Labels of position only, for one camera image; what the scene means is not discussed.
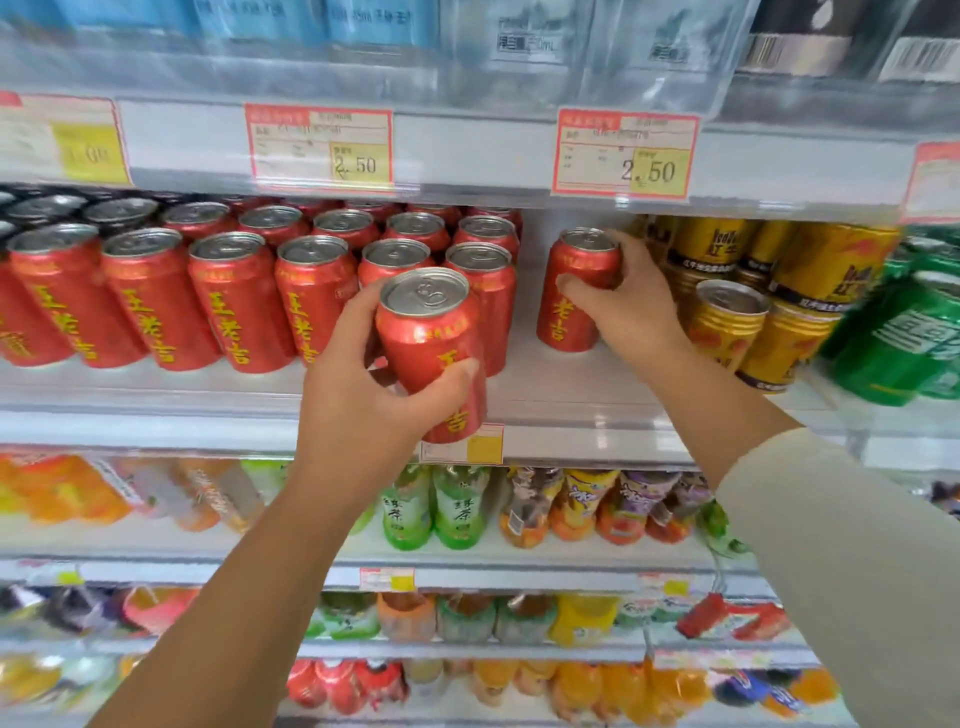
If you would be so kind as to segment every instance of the yellow price sticker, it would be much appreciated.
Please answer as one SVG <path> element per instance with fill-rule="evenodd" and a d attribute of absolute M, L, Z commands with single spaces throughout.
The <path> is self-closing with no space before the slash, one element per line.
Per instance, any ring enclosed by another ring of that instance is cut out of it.
<path fill-rule="evenodd" d="M 636 195 L 685 197 L 690 155 L 689 149 L 637 147 L 631 166 L 630 191 Z"/>
<path fill-rule="evenodd" d="M 67 178 L 98 184 L 131 183 L 115 126 L 52 122 L 50 127 Z"/>
<path fill-rule="evenodd" d="M 390 147 L 386 144 L 330 142 L 330 157 L 338 182 L 365 187 L 390 184 Z"/>

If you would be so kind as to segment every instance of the barcode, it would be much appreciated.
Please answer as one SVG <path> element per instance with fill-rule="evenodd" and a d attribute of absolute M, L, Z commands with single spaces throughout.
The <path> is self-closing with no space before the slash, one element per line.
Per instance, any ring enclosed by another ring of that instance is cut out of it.
<path fill-rule="evenodd" d="M 784 36 L 752 36 L 743 65 L 768 71 L 776 70 L 787 40 Z"/>
<path fill-rule="evenodd" d="M 891 59 L 898 70 L 921 73 L 941 73 L 953 58 L 960 41 L 952 39 L 917 38 L 897 49 Z"/>

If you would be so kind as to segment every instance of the white label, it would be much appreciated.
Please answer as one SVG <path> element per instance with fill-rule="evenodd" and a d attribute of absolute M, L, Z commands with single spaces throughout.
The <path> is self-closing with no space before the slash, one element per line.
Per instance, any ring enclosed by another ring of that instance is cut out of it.
<path fill-rule="evenodd" d="M 960 83 L 960 40 L 902 37 L 880 71 L 881 81 Z"/>

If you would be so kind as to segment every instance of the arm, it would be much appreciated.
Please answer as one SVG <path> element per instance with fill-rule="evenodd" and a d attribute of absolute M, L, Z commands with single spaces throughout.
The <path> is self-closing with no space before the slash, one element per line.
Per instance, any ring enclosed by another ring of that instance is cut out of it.
<path fill-rule="evenodd" d="M 764 575 L 864 726 L 956 724 L 960 524 L 698 354 L 645 248 L 616 291 L 561 289 L 663 403 Z"/>
<path fill-rule="evenodd" d="M 459 362 L 413 397 L 380 387 L 364 366 L 378 297 L 379 286 L 370 286 L 348 303 L 307 372 L 287 487 L 92 728 L 271 724 L 350 527 L 406 465 L 423 432 L 466 400 L 479 367 Z"/>

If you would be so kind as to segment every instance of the forearm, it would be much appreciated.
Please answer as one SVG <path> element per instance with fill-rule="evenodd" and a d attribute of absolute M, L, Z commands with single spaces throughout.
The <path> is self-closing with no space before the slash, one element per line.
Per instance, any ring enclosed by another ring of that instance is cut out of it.
<path fill-rule="evenodd" d="M 292 473 L 93 728 L 270 725 L 326 572 L 363 507 L 348 498 L 320 502 L 317 494 L 349 488 L 305 481 L 313 475 Z"/>
<path fill-rule="evenodd" d="M 741 456 L 774 435 L 802 426 L 692 346 L 645 357 L 634 371 L 663 404 L 714 488 Z"/>

